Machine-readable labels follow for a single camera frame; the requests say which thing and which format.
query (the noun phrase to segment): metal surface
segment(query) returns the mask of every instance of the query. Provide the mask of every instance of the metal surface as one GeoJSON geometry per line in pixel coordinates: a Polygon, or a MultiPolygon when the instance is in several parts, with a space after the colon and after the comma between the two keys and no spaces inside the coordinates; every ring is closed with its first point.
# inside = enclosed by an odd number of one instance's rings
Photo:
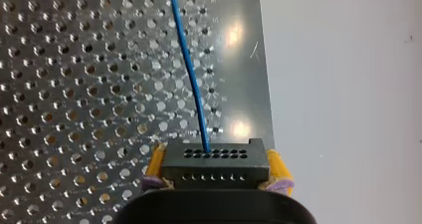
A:
{"type": "Polygon", "coordinates": [[[212,143],[204,153],[199,144],[168,145],[161,175],[179,188],[257,188],[267,181],[270,165],[264,144],[212,143]]]}
{"type": "MultiPolygon", "coordinates": [[[[1,223],[110,221],[199,141],[169,0],[0,0],[1,223]]],[[[212,142],[274,146],[259,0],[179,0],[212,142]]]]}

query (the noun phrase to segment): hole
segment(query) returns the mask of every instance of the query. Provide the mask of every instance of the hole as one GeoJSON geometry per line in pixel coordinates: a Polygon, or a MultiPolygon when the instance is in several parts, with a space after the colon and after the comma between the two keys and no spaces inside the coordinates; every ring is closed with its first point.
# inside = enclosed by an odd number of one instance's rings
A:
{"type": "Polygon", "coordinates": [[[124,82],[128,82],[130,80],[130,76],[129,75],[121,75],[121,80],[124,82]]]}
{"type": "Polygon", "coordinates": [[[112,87],[111,87],[111,92],[112,92],[114,95],[117,95],[118,93],[120,93],[120,86],[112,86],[112,87]]]}
{"type": "Polygon", "coordinates": [[[66,88],[63,91],[63,95],[64,95],[65,98],[71,99],[71,98],[73,98],[75,96],[75,91],[73,89],[71,89],[71,88],[66,88]]]}
{"type": "Polygon", "coordinates": [[[72,74],[71,68],[63,67],[63,68],[61,68],[61,70],[62,70],[62,76],[64,76],[64,77],[68,77],[72,74]]]}
{"type": "Polygon", "coordinates": [[[47,136],[44,137],[44,142],[47,145],[52,145],[56,142],[56,138],[53,135],[48,134],[47,136]]]}
{"type": "Polygon", "coordinates": [[[133,193],[130,190],[124,190],[124,192],[122,193],[121,197],[127,201],[128,199],[130,199],[130,197],[133,195],[133,193]]]}
{"type": "Polygon", "coordinates": [[[23,102],[26,99],[26,96],[22,93],[17,93],[17,94],[14,95],[14,98],[15,98],[16,103],[20,103],[20,102],[23,102]]]}
{"type": "Polygon", "coordinates": [[[78,176],[76,176],[76,177],[74,178],[74,183],[75,183],[75,185],[77,185],[77,186],[84,185],[84,183],[85,183],[85,178],[84,178],[83,176],[81,176],[81,175],[78,175],[78,176]]]}
{"type": "Polygon", "coordinates": [[[106,153],[99,150],[96,152],[96,154],[94,154],[94,157],[97,161],[103,161],[106,158],[106,153]]]}
{"type": "Polygon", "coordinates": [[[78,106],[79,107],[85,107],[88,104],[88,101],[86,99],[80,99],[78,100],[78,106]]]}
{"type": "Polygon", "coordinates": [[[177,106],[178,106],[180,109],[184,109],[184,108],[185,108],[185,106],[186,106],[186,101],[184,101],[184,100],[179,100],[179,101],[177,101],[177,106]]]}
{"type": "Polygon", "coordinates": [[[127,169],[127,168],[124,168],[124,169],[122,169],[121,171],[120,171],[120,177],[122,178],[122,179],[127,179],[129,176],[130,176],[130,171],[129,171],[129,169],[127,169]]]}
{"type": "Polygon", "coordinates": [[[25,160],[22,162],[22,168],[26,171],[29,171],[34,167],[34,162],[31,160],[25,160]]]}
{"type": "Polygon", "coordinates": [[[3,162],[0,162],[0,173],[5,173],[8,169],[8,166],[3,162]]]}
{"type": "Polygon", "coordinates": [[[127,29],[133,29],[136,24],[133,20],[127,20],[124,25],[127,29]]]}
{"type": "Polygon", "coordinates": [[[49,165],[49,167],[57,166],[57,164],[59,164],[59,158],[56,156],[51,156],[47,159],[47,165],[49,165]]]}
{"type": "Polygon", "coordinates": [[[159,125],[158,125],[159,129],[161,131],[166,131],[168,129],[168,123],[166,121],[162,121],[159,125]]]}
{"type": "Polygon", "coordinates": [[[38,76],[38,78],[45,78],[45,77],[47,77],[47,75],[48,75],[48,72],[47,72],[47,70],[46,70],[46,69],[44,69],[44,68],[39,68],[39,69],[37,70],[37,76],[38,76]]]}
{"type": "Polygon", "coordinates": [[[59,53],[60,54],[68,54],[69,53],[69,47],[66,45],[59,46],[59,53]]]}
{"type": "Polygon", "coordinates": [[[93,45],[91,45],[91,44],[83,44],[82,45],[82,50],[85,53],[90,53],[93,50],[93,45]]]}
{"type": "Polygon", "coordinates": [[[92,109],[90,111],[91,117],[99,117],[101,113],[102,112],[99,109],[97,109],[97,108],[92,109]]]}
{"type": "Polygon", "coordinates": [[[88,95],[91,97],[96,96],[98,92],[99,90],[96,87],[88,87],[88,95]]]}
{"type": "Polygon", "coordinates": [[[73,111],[73,110],[69,110],[69,111],[66,112],[66,118],[69,121],[73,121],[73,120],[77,119],[77,117],[78,117],[78,113],[73,111]]]}
{"type": "Polygon", "coordinates": [[[118,71],[118,65],[117,64],[109,64],[108,65],[108,70],[111,73],[116,73],[118,71]]]}
{"type": "Polygon", "coordinates": [[[105,30],[111,30],[111,29],[112,29],[112,27],[113,27],[113,23],[112,23],[112,21],[104,21],[104,22],[103,22],[103,28],[104,28],[105,30]]]}
{"type": "Polygon", "coordinates": [[[107,202],[109,202],[109,200],[110,200],[110,197],[109,197],[109,195],[108,195],[107,193],[103,193],[103,194],[100,196],[100,202],[101,202],[102,204],[106,204],[107,202]]]}
{"type": "Polygon", "coordinates": [[[26,192],[31,193],[35,191],[36,185],[32,182],[28,182],[27,184],[25,184],[24,188],[26,192]]]}
{"type": "Polygon", "coordinates": [[[24,115],[18,115],[18,117],[16,117],[16,122],[18,122],[19,125],[24,125],[28,123],[28,118],[24,115]]]}
{"type": "Polygon", "coordinates": [[[139,132],[140,134],[146,134],[147,131],[148,131],[148,126],[145,123],[142,123],[137,126],[137,132],[139,132]]]}
{"type": "Polygon", "coordinates": [[[133,6],[133,1],[132,0],[123,0],[122,5],[125,8],[131,8],[133,6]]]}
{"type": "Polygon", "coordinates": [[[40,212],[40,208],[37,205],[30,205],[27,209],[27,212],[33,216],[40,212]]]}
{"type": "Polygon", "coordinates": [[[86,142],[86,143],[82,144],[82,150],[83,151],[88,151],[92,148],[93,148],[93,144],[90,143],[90,142],[86,142]]]}
{"type": "Polygon", "coordinates": [[[100,83],[105,84],[108,82],[108,77],[99,77],[99,81],[100,83]]]}
{"type": "Polygon", "coordinates": [[[118,137],[122,137],[125,134],[126,134],[126,128],[124,128],[123,126],[120,126],[115,129],[115,135],[117,135],[118,137]]]}
{"type": "Polygon", "coordinates": [[[201,15],[205,15],[207,13],[207,9],[206,8],[200,8],[199,9],[199,14],[201,14],[201,15]]]}
{"type": "Polygon", "coordinates": [[[95,138],[96,140],[99,140],[103,137],[103,130],[98,128],[98,129],[94,129],[93,131],[93,138],[95,138]]]}
{"type": "Polygon", "coordinates": [[[81,31],[87,31],[91,27],[90,23],[88,22],[80,22],[80,29],[81,31]]]}
{"type": "Polygon", "coordinates": [[[149,150],[150,150],[149,146],[148,146],[148,145],[146,145],[146,144],[143,144],[143,145],[140,147],[140,154],[142,154],[142,155],[147,155],[147,154],[149,153],[149,150]]]}
{"type": "Polygon", "coordinates": [[[124,158],[127,155],[127,153],[128,153],[128,151],[124,147],[119,148],[118,151],[117,151],[117,155],[120,158],[124,158]]]}
{"type": "Polygon", "coordinates": [[[78,207],[84,207],[84,206],[86,206],[88,204],[88,199],[87,198],[85,198],[85,197],[81,197],[81,198],[78,198],[77,199],[77,206],[78,207]]]}
{"type": "Polygon", "coordinates": [[[122,115],[124,112],[123,107],[117,105],[115,107],[112,108],[112,112],[114,112],[115,115],[122,115]]]}
{"type": "Polygon", "coordinates": [[[230,180],[236,181],[236,180],[238,180],[238,176],[233,173],[233,174],[230,175],[230,180]]]}
{"type": "Polygon", "coordinates": [[[144,4],[147,8],[150,8],[154,5],[154,0],[145,0],[144,4]]]}
{"type": "Polygon", "coordinates": [[[73,164],[78,164],[79,162],[82,161],[82,157],[81,157],[80,154],[74,153],[71,157],[71,161],[72,161],[73,164]]]}
{"type": "Polygon", "coordinates": [[[13,79],[21,79],[22,78],[22,76],[23,76],[23,73],[21,72],[21,71],[18,71],[18,70],[14,70],[14,71],[12,71],[12,73],[11,73],[11,76],[12,76],[12,78],[13,79]]]}
{"type": "Polygon", "coordinates": [[[102,219],[102,222],[103,222],[104,224],[111,223],[111,221],[112,221],[112,217],[111,217],[110,215],[106,215],[106,216],[104,216],[104,217],[103,217],[103,219],[102,219]]]}
{"type": "Polygon", "coordinates": [[[52,208],[54,211],[60,211],[63,209],[63,202],[62,201],[55,201],[53,202],[52,208]]]}
{"type": "Polygon", "coordinates": [[[97,175],[97,180],[98,180],[99,182],[105,182],[107,179],[108,179],[108,175],[106,174],[106,172],[100,172],[100,173],[97,175]]]}
{"type": "Polygon", "coordinates": [[[45,101],[46,99],[48,99],[50,97],[50,93],[45,91],[45,90],[42,90],[42,91],[39,92],[38,96],[39,96],[41,101],[45,101]]]}
{"type": "Polygon", "coordinates": [[[192,180],[197,181],[197,180],[199,180],[199,178],[201,178],[201,175],[199,175],[197,173],[193,173],[191,178],[192,178],[192,180]]]}
{"type": "Polygon", "coordinates": [[[105,44],[105,48],[110,52],[113,51],[115,49],[115,44],[114,43],[107,43],[105,44]]]}
{"type": "Polygon", "coordinates": [[[50,181],[49,185],[52,189],[57,189],[58,187],[60,187],[60,179],[59,178],[54,178],[50,181]]]}

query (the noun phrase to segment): white wall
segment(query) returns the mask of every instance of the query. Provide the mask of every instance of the white wall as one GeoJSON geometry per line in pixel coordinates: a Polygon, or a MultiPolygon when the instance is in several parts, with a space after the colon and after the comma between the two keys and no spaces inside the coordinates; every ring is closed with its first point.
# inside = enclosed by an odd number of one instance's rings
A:
{"type": "Polygon", "coordinates": [[[322,224],[422,223],[422,0],[261,0],[275,140],[322,224]]]}

